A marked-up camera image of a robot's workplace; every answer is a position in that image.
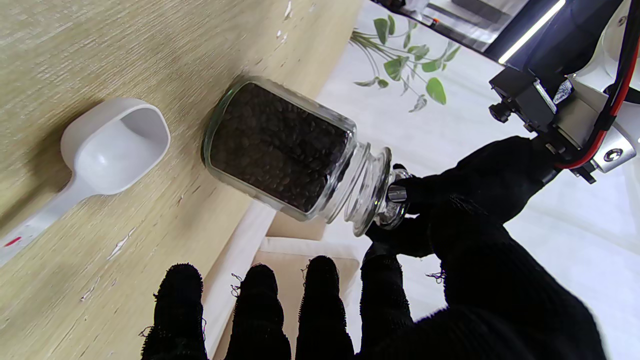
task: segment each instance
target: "black cable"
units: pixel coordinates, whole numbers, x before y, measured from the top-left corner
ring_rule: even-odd
[[[571,159],[563,161],[563,163],[572,163],[575,159],[579,159],[585,156],[589,150],[594,146],[598,133],[601,131],[608,131],[613,123],[616,121],[616,117],[611,115],[611,109],[614,102],[618,98],[620,89],[624,82],[625,77],[628,74],[628,70],[631,64],[636,59],[634,55],[636,53],[636,47],[640,40],[640,0],[631,0],[629,7],[629,13],[627,15],[627,26],[622,40],[622,47],[620,49],[620,58],[618,61],[618,73],[616,74],[616,80],[612,87],[615,91],[611,92],[607,98],[604,108],[600,112],[595,124],[593,125],[593,131],[591,132],[589,139],[581,150]]]

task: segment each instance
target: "jar neck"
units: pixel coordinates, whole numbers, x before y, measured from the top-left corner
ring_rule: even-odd
[[[329,182],[331,195],[319,211],[327,224],[344,208],[344,219],[353,223],[353,234],[361,236],[372,222],[392,229],[404,218],[406,205],[387,202],[387,189],[395,180],[408,177],[406,170],[391,169],[391,150],[371,154],[371,144],[356,142],[341,171]]]
[[[387,202],[387,190],[395,180],[407,177],[404,169],[391,169],[391,150],[383,148],[377,156],[367,156],[365,169],[344,211],[345,221],[353,223],[353,234],[363,235],[372,222],[385,229],[400,224],[406,213],[406,204]]]

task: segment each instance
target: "glove finger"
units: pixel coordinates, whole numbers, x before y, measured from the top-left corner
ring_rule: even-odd
[[[424,218],[426,217],[405,218],[393,230],[382,229],[373,223],[366,235],[371,241],[384,244],[396,254],[422,258],[433,253],[427,238],[428,225]]]

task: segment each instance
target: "table surface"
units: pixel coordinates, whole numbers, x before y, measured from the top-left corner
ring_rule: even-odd
[[[136,358],[165,270],[190,262],[206,275],[249,203],[200,161],[217,100],[241,72],[315,96],[347,44],[361,2],[3,3],[0,235],[70,179],[62,132],[104,99],[156,105],[172,144],[130,189],[87,199],[0,268],[0,354]],[[128,234],[122,251],[108,259]]]

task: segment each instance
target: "coffee bean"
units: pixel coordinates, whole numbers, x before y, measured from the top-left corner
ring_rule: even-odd
[[[253,83],[237,91],[222,117],[211,146],[213,166],[308,213],[348,134]]]

